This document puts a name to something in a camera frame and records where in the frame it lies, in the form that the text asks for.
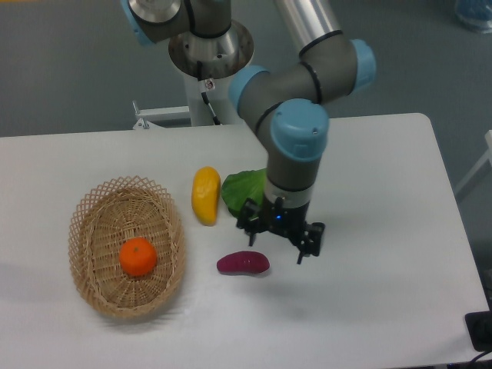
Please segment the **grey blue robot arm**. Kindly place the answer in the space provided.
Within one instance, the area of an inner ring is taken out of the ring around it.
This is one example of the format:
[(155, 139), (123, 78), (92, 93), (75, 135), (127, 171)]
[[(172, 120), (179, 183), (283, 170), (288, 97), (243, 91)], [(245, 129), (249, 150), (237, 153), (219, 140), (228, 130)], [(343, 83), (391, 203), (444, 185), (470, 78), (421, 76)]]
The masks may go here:
[(237, 226), (249, 238), (271, 232), (287, 238), (301, 258), (318, 256), (324, 224), (307, 223), (317, 171), (327, 145), (324, 104), (361, 90), (376, 75), (372, 49), (348, 39), (327, 1), (278, 1), (299, 62), (279, 74), (252, 65), (248, 31), (228, 1), (124, 1), (123, 11), (142, 44), (169, 43), (181, 72), (195, 78), (213, 124), (221, 117), (208, 81), (227, 78), (234, 113), (268, 154), (261, 201), (246, 199)]

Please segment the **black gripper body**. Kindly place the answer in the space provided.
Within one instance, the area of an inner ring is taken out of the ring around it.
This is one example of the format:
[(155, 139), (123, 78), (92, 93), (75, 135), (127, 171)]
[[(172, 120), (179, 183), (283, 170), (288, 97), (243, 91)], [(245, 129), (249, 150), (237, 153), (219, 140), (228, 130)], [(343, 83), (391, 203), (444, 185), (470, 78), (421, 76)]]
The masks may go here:
[(300, 207), (286, 208), (283, 203), (270, 201), (264, 194), (257, 233), (270, 232), (287, 238), (294, 246), (305, 244), (305, 225), (309, 202)]

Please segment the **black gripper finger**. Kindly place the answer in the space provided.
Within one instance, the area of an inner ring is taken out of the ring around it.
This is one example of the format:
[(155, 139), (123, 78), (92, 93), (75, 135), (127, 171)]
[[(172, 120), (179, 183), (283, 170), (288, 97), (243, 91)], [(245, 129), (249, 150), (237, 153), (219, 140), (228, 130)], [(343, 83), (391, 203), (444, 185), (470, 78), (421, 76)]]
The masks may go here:
[(236, 227), (242, 229), (249, 237), (249, 247), (253, 246), (256, 235), (264, 231), (264, 224), (261, 219), (261, 206), (253, 199), (246, 198), (241, 206)]
[(311, 224), (304, 223), (302, 235), (296, 244), (299, 250), (297, 264), (301, 264), (304, 258), (314, 256), (318, 257), (324, 240), (325, 223), (314, 222)]

